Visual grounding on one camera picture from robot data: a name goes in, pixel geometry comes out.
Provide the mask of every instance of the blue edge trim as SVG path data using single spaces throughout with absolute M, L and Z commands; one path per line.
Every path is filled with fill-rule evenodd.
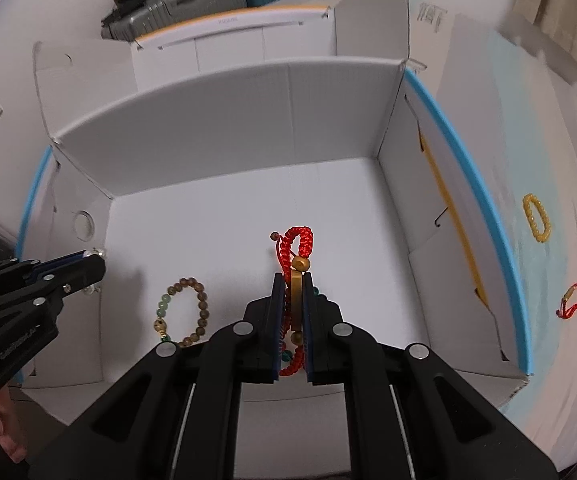
M 509 294 L 509 301 L 513 311 L 513 322 L 515 325 L 515 340 L 518 350 L 518 365 L 520 369 L 528 374 L 533 374 L 533 352 L 531 351 L 531 329 L 529 327 L 529 311 L 527 310 L 524 291 L 521 288 L 520 273 L 515 264 L 515 258 L 511 251 L 502 221 L 497 213 L 497 209 L 491 196 L 489 195 L 485 181 L 477 169 L 469 150 L 457 135 L 457 132 L 451 126 L 451 123 L 440 110 L 437 102 L 431 94 L 424 88 L 422 82 L 418 79 L 413 71 L 409 68 L 405 73 L 406 81 L 413 87 L 418 97 L 428 108 L 433 120 L 444 139 L 449 145 L 457 163 L 464 172 L 473 194 L 480 206 L 482 214 L 488 226 L 489 233 L 497 252 L 497 257 L 502 267 L 506 290 Z
M 35 202 L 35 196 L 38 193 L 38 187 L 40 187 L 40 182 L 42 176 L 44 175 L 44 170 L 48 165 L 50 156 L 53 153 L 53 148 L 47 146 L 44 150 L 44 155 L 40 160 L 37 170 L 35 171 L 35 177 L 33 178 L 33 183 L 30 185 L 28 190 L 28 196 L 26 198 L 26 204 L 24 206 L 24 213 L 22 213 L 22 223 L 20 224 L 20 233 L 17 237 L 17 244 L 15 245 L 15 257 L 22 259 L 22 253 L 24 252 L 24 243 L 26 242 L 26 233 L 28 231 L 28 221 L 30 220 L 30 212 L 33 210 L 33 203 Z

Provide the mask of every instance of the beaded bracelet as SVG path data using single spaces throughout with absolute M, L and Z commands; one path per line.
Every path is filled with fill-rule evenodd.
M 566 308 L 566 302 L 571 299 L 575 288 L 577 287 L 577 283 L 571 285 L 566 293 L 562 297 L 562 301 L 560 302 L 560 308 L 555 311 L 558 317 L 562 319 L 570 319 L 570 317 L 575 313 L 577 310 L 577 303 L 574 303 L 573 306 L 569 309 Z
M 198 293 L 200 319 L 198 319 L 198 327 L 195 329 L 195 332 L 188 337 L 185 337 L 178 344 L 180 346 L 191 346 L 193 343 L 197 343 L 197 341 L 200 340 L 200 337 L 206 333 L 206 326 L 208 325 L 208 303 L 206 302 L 206 298 L 208 298 L 208 296 L 206 295 L 206 292 L 204 292 L 204 285 L 198 282 L 195 278 L 182 278 L 179 282 L 166 289 L 166 294 L 162 296 L 162 300 L 157 304 L 157 319 L 153 323 L 153 328 L 161 336 L 162 341 L 171 340 L 171 336 L 166 333 L 167 325 L 166 321 L 163 319 L 163 317 L 166 316 L 168 304 L 171 303 L 171 298 L 173 296 L 188 286 Z
M 542 223 L 544 224 L 544 232 L 542 233 L 540 233 L 539 229 L 537 228 L 537 222 L 535 221 L 533 213 L 531 212 L 531 204 L 536 207 L 539 217 L 542 218 Z M 524 214 L 529 221 L 529 226 L 531 228 L 531 232 L 533 233 L 533 237 L 538 242 L 543 244 L 549 239 L 551 235 L 551 221 L 549 220 L 549 216 L 547 215 L 542 202 L 540 202 L 533 193 L 528 193 L 522 199 L 522 205 L 524 206 Z

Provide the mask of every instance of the human hand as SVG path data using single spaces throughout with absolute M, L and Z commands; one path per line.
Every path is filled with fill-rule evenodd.
M 0 390 L 0 446 L 15 463 L 26 458 L 22 428 L 15 414 L 8 386 Z

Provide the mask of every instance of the circular hole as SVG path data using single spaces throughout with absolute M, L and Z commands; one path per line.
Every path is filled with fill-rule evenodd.
M 86 211 L 78 211 L 73 218 L 75 236 L 83 242 L 90 242 L 95 234 L 95 222 Z

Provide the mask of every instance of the gold bead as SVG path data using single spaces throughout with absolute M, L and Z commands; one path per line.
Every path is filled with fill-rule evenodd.
M 303 256 L 295 256 L 291 262 L 291 266 L 293 266 L 295 270 L 299 270 L 299 272 L 307 272 L 311 267 L 311 262 Z
M 294 332 L 291 334 L 291 343 L 295 346 L 300 346 L 304 344 L 304 336 L 301 332 Z
M 165 334 L 167 329 L 166 321 L 161 317 L 158 317 L 153 323 L 153 328 L 155 328 L 157 333 Z

